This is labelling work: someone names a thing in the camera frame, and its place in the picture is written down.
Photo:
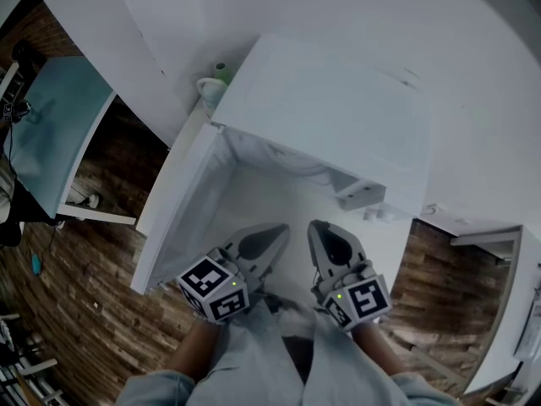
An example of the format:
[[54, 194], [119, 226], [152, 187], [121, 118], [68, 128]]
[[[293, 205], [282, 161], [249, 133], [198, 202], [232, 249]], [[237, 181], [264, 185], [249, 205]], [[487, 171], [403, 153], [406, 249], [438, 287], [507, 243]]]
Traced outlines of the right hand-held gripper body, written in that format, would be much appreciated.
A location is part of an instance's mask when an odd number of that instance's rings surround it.
[[307, 237], [318, 272], [312, 293], [343, 331], [390, 311], [385, 279], [376, 273], [355, 235], [336, 224], [313, 220]]

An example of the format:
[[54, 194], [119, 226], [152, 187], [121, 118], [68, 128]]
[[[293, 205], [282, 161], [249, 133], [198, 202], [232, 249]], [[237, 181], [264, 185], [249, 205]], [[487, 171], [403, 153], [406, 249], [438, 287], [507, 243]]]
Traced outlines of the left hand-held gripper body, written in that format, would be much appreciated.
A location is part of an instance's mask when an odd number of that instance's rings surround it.
[[177, 276], [185, 299], [208, 322], [221, 324], [251, 306], [290, 239], [286, 223], [242, 228]]

